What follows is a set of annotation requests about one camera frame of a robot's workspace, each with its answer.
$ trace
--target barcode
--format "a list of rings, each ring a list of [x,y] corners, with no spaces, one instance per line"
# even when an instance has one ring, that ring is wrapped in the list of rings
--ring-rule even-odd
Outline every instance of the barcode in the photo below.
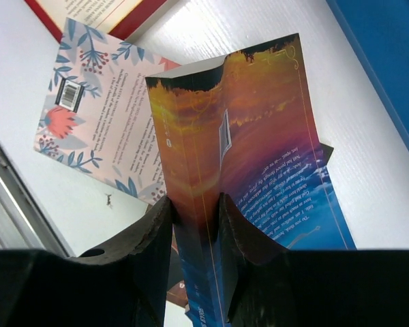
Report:
[[[227,109],[223,113],[223,121],[219,127],[219,165],[223,163],[223,158],[228,149],[232,147],[232,139],[230,137],[230,124]]]
[[[77,112],[80,98],[83,94],[83,86],[71,80],[63,79],[56,98],[56,104],[65,109]]]

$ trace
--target pink floral book cover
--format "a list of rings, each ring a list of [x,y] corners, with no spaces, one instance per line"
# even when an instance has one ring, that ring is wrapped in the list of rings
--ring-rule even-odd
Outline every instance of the pink floral book cover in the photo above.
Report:
[[[154,204],[166,188],[145,76],[176,66],[68,18],[36,151]]]

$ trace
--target white table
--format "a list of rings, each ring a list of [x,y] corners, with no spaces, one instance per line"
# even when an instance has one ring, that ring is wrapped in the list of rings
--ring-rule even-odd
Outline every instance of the white table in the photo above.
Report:
[[[180,0],[138,44],[184,64],[294,32],[357,247],[409,249],[409,153],[325,0]],[[0,142],[79,255],[139,219],[145,205],[32,149],[57,48],[23,1],[0,1]],[[189,326],[182,312],[168,305],[167,326]]]

